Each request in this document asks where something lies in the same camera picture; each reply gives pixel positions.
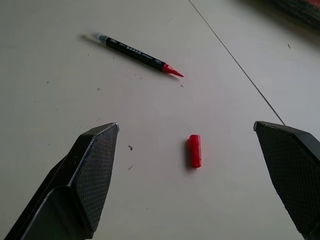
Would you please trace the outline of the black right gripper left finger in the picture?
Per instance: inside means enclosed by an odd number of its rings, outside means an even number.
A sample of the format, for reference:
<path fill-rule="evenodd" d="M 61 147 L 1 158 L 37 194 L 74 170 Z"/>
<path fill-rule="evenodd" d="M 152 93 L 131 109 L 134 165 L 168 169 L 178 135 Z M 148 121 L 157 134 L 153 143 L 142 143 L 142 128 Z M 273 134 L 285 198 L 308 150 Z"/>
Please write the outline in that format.
<path fill-rule="evenodd" d="M 119 125 L 81 134 L 47 174 L 4 240 L 90 240 L 111 183 Z"/>

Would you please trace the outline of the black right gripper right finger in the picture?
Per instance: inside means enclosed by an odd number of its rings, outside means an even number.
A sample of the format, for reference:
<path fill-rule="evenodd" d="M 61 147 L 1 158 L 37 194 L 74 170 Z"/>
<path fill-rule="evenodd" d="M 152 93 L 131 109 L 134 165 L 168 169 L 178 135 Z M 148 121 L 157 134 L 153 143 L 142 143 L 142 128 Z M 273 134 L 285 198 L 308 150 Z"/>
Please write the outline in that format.
<path fill-rule="evenodd" d="M 290 126 L 253 126 L 271 182 L 304 240 L 320 240 L 320 141 Z"/>

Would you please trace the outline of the red pen cap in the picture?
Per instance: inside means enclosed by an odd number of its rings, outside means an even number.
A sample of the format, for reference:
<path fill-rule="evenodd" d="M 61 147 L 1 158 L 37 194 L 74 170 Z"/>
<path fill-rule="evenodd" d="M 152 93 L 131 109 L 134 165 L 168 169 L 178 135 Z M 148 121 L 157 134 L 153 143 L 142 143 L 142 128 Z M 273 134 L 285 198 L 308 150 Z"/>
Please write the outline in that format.
<path fill-rule="evenodd" d="M 192 168 L 200 168 L 202 165 L 201 138 L 199 135 L 192 134 L 189 139 L 189 157 Z"/>

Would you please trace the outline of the black pen with red tip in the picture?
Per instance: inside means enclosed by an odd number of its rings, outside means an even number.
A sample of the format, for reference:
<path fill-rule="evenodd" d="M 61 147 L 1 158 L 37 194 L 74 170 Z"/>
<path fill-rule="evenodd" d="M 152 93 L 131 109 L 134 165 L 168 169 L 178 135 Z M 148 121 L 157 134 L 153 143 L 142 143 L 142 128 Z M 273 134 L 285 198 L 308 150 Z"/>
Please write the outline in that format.
<path fill-rule="evenodd" d="M 159 60 L 143 51 L 140 51 L 134 47 L 131 47 L 127 44 L 124 44 L 110 36 L 100 34 L 100 33 L 92 33 L 90 36 L 96 40 L 97 43 L 110 48 L 114 51 L 117 51 L 121 54 L 124 54 L 130 58 L 137 60 L 151 68 L 154 68 L 157 71 L 160 71 L 165 74 L 172 74 L 178 77 L 184 77 L 180 72 L 172 68 L 168 63 Z"/>

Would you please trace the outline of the dark striped object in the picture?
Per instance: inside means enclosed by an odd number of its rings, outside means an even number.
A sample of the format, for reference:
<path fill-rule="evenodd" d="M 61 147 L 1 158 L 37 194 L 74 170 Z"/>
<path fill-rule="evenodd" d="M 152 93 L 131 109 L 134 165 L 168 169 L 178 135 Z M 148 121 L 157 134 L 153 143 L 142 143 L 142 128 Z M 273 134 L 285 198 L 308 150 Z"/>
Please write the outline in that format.
<path fill-rule="evenodd" d="M 273 21 L 320 33 L 320 0 L 230 0 Z"/>

